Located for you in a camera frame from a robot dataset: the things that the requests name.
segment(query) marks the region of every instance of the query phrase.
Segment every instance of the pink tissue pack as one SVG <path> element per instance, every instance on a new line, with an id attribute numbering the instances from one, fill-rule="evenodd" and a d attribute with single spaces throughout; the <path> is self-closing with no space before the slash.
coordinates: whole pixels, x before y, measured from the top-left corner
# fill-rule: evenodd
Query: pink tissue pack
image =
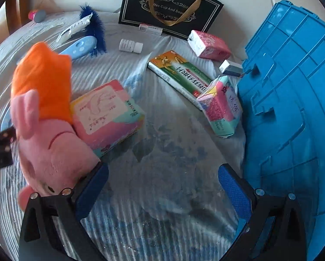
<path id="1" fill-rule="evenodd" d="M 231 56 L 229 47 L 221 38 L 206 32 L 192 30 L 188 43 L 200 58 L 224 62 Z"/>
<path id="2" fill-rule="evenodd" d="M 227 138 L 235 133 L 242 107 L 227 75 L 212 81 L 197 101 L 217 136 Z"/>
<path id="3" fill-rule="evenodd" d="M 71 102 L 77 135 L 101 157 L 143 124 L 143 110 L 118 80 L 112 80 Z"/>

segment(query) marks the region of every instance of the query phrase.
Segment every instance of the plush pig mouth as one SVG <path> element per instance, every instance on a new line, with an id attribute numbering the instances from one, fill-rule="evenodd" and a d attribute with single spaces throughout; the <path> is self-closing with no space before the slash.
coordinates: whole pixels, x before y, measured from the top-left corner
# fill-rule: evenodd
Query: plush pig mouth
<path id="1" fill-rule="evenodd" d="M 62 134 L 65 134 L 65 133 L 73 133 L 71 131 L 62 131 L 62 132 L 59 132 L 57 135 L 55 135 L 53 137 L 53 139 L 50 141 L 50 144 L 49 144 L 49 147 L 48 147 L 48 150 L 50 150 L 50 148 L 52 147 L 52 144 L 54 143 L 54 141 L 56 140 L 56 138 L 58 138 L 60 135 Z"/>

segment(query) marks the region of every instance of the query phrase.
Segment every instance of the white pill bottle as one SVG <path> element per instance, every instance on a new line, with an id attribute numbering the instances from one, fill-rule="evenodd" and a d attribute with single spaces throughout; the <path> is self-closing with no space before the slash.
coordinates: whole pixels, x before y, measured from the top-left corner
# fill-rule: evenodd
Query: white pill bottle
<path id="1" fill-rule="evenodd" d="M 135 42 L 132 40 L 122 39 L 120 41 L 119 50 L 124 52 L 133 52 L 140 54 L 142 52 L 143 43 Z"/>

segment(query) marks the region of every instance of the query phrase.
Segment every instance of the bag handle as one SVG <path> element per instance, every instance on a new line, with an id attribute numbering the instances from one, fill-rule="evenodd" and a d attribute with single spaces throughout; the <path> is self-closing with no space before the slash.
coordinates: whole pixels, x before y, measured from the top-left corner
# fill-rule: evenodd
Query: bag handle
<path id="1" fill-rule="evenodd" d="M 172 26 L 177 23 L 185 21 L 188 17 L 190 17 L 199 7 L 201 4 L 201 0 L 196 0 L 184 13 L 181 15 L 181 17 L 178 20 L 171 21 L 171 20 L 164 20 L 157 16 L 155 9 L 154 9 L 154 0 L 148 0 L 149 2 L 149 9 L 153 17 L 155 17 L 157 20 L 161 21 L 167 26 Z"/>

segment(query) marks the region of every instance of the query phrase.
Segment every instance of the plush pig ear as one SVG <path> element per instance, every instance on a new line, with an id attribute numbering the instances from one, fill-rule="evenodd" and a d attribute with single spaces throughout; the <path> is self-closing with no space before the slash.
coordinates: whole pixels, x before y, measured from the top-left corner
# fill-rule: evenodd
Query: plush pig ear
<path id="1" fill-rule="evenodd" d="M 17 197 L 17 201 L 19 203 L 19 206 L 22 211 L 25 211 L 27 207 L 28 200 L 30 199 L 30 196 L 35 191 L 31 186 L 25 186 L 23 189 L 19 191 L 19 195 Z"/>
<path id="2" fill-rule="evenodd" d="M 30 139 L 39 120 L 39 94 L 30 90 L 11 100 L 12 123 L 23 139 Z"/>

